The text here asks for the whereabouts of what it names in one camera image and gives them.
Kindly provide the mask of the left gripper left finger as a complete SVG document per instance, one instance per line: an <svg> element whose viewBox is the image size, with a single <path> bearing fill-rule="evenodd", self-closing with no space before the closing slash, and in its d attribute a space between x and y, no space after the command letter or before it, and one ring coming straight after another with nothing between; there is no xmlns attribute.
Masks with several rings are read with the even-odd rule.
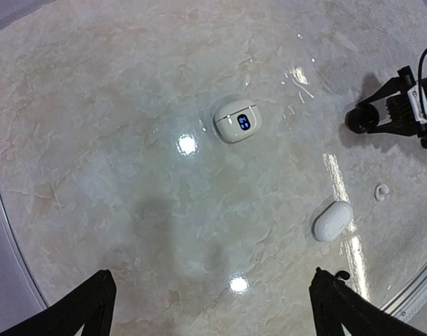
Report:
<svg viewBox="0 0 427 336"><path fill-rule="evenodd" d="M109 335L116 301L112 273L99 270L46 310L14 325L6 335Z"/></svg>

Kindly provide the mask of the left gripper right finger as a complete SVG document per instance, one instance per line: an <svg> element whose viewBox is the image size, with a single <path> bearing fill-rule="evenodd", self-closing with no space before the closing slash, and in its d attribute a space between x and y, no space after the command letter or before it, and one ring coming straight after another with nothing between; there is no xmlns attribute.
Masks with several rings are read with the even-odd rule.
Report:
<svg viewBox="0 0 427 336"><path fill-rule="evenodd" d="M317 335L424 335L363 299L329 271L316 268L309 296Z"/></svg>

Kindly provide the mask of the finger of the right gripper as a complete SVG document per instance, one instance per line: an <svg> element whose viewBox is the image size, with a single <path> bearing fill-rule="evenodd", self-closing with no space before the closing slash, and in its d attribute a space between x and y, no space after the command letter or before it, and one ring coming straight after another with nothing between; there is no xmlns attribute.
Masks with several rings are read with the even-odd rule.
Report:
<svg viewBox="0 0 427 336"><path fill-rule="evenodd" d="M390 78L372 95L360 100L357 106L364 106L381 99L390 97L397 92L406 93L410 88L415 85L414 74L410 66L405 66L398 70L396 77Z"/></svg>
<svg viewBox="0 0 427 336"><path fill-rule="evenodd" d="M395 124L389 122L383 125L378 125L375 122L369 122L366 126L368 134L394 134L403 137L427 138L427 124L419 122L411 122L407 124Z"/></svg>

